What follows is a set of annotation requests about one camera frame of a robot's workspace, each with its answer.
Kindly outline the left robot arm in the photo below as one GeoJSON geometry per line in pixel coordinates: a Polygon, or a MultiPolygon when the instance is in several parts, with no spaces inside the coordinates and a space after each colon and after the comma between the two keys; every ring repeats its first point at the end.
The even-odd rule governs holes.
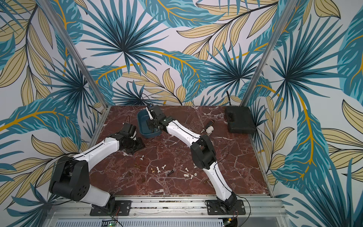
{"type": "Polygon", "coordinates": [[[117,151],[124,150],[133,154],[144,148],[142,139],[137,137],[136,133],[135,125],[124,123],[121,131],[105,138],[85,152],[74,157],[59,159],[53,170],[49,192],[71,201],[112,208],[114,199],[111,198],[111,194],[92,186],[89,172],[117,151]]]}

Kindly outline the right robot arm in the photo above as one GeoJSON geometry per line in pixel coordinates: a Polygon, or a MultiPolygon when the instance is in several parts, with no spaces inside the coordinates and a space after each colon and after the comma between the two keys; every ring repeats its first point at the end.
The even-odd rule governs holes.
{"type": "Polygon", "coordinates": [[[148,127],[158,129],[178,138],[191,149],[194,165],[208,176],[216,192],[220,209],[232,210],[237,196],[226,183],[216,158],[216,151],[208,135],[199,135],[184,127],[178,120],[163,113],[160,106],[146,106],[148,127]]]}

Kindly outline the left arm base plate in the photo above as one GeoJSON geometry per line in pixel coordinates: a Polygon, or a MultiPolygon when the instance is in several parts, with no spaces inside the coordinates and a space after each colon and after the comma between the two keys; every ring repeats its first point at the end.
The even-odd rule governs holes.
{"type": "Polygon", "coordinates": [[[130,200],[117,200],[108,202],[104,207],[92,204],[90,216],[129,216],[131,203],[130,200]]]}

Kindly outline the teal plastic storage box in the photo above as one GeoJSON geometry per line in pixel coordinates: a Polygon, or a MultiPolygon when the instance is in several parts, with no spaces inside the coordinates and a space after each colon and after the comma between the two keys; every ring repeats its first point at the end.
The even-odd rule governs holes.
{"type": "Polygon", "coordinates": [[[147,124],[147,121],[149,119],[150,118],[146,109],[142,109],[138,112],[137,120],[139,125],[139,132],[146,139],[154,138],[162,134],[162,132],[158,128],[152,130],[149,129],[149,126],[147,124]]]}

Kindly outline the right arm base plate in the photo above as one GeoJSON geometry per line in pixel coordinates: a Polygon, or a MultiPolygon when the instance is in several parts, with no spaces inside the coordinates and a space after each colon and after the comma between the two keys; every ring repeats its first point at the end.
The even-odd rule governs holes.
{"type": "Polygon", "coordinates": [[[231,210],[227,211],[220,206],[217,200],[205,200],[208,215],[245,215],[246,210],[242,200],[237,200],[231,210]]]}

